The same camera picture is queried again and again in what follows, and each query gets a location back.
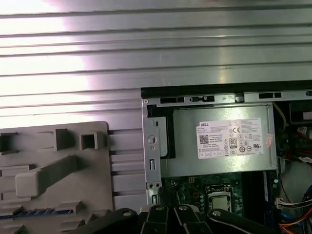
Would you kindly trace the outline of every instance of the red wire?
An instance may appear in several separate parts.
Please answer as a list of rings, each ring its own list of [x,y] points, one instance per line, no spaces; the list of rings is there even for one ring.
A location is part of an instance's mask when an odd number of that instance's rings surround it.
[[[303,135],[302,133],[299,133],[297,132],[298,136],[300,136],[301,138],[304,138],[305,140],[308,140],[308,141],[311,141],[312,142],[312,139],[306,137],[305,135]]]
[[[280,227],[284,232],[288,233],[288,234],[295,234],[294,232],[284,228],[284,227]]]
[[[292,226],[292,225],[294,225],[294,224],[297,224],[297,223],[303,221],[304,219],[306,219],[307,217],[309,217],[309,215],[310,215],[311,213],[312,213],[312,207],[308,210],[308,212],[306,212],[306,214],[305,214],[304,216],[302,216],[301,219],[296,220],[296,221],[294,221],[294,222],[290,222],[290,223],[281,223],[281,224],[279,224],[279,226],[280,226],[280,227],[286,228],[286,227]]]
[[[299,152],[304,152],[304,153],[312,154],[312,150],[301,150],[301,149],[298,149],[298,150],[295,150],[295,151],[299,151]]]

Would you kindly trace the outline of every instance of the blue wire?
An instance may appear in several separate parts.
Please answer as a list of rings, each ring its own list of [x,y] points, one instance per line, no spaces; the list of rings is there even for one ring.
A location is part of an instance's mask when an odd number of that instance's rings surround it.
[[[285,219],[285,220],[289,220],[289,221],[295,221],[296,218],[292,217],[291,215],[281,212],[281,216]]]

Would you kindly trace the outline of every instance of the barcode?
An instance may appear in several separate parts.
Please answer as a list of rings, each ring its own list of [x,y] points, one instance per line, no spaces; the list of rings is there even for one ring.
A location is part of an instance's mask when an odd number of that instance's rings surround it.
[[[199,135],[199,143],[200,144],[209,144],[208,135]]]

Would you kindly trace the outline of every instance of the ribbed metal panel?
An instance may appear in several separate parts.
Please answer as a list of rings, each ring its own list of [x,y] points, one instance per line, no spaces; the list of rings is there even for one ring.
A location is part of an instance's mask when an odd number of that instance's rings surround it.
[[[0,1],[0,127],[109,124],[115,207],[144,205],[140,88],[311,79],[312,0]]]

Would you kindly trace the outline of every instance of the yellow wire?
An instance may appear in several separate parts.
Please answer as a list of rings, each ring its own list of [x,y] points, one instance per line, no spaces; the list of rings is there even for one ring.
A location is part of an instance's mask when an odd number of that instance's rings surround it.
[[[293,223],[281,223],[280,226],[281,226],[281,227],[289,227],[289,226],[295,225],[295,224],[297,224],[297,223],[300,223],[300,222],[303,221],[303,220],[305,220],[305,218],[302,218],[302,219],[300,219],[300,220],[298,220],[298,221],[296,221],[296,222],[293,222]]]
[[[283,119],[283,130],[282,132],[285,131],[286,126],[287,126],[287,122],[286,122],[286,117],[284,115],[284,113],[282,112],[282,110],[278,107],[278,105],[275,104],[275,102],[272,102],[274,108],[279,112],[279,114],[281,115],[282,119]]]

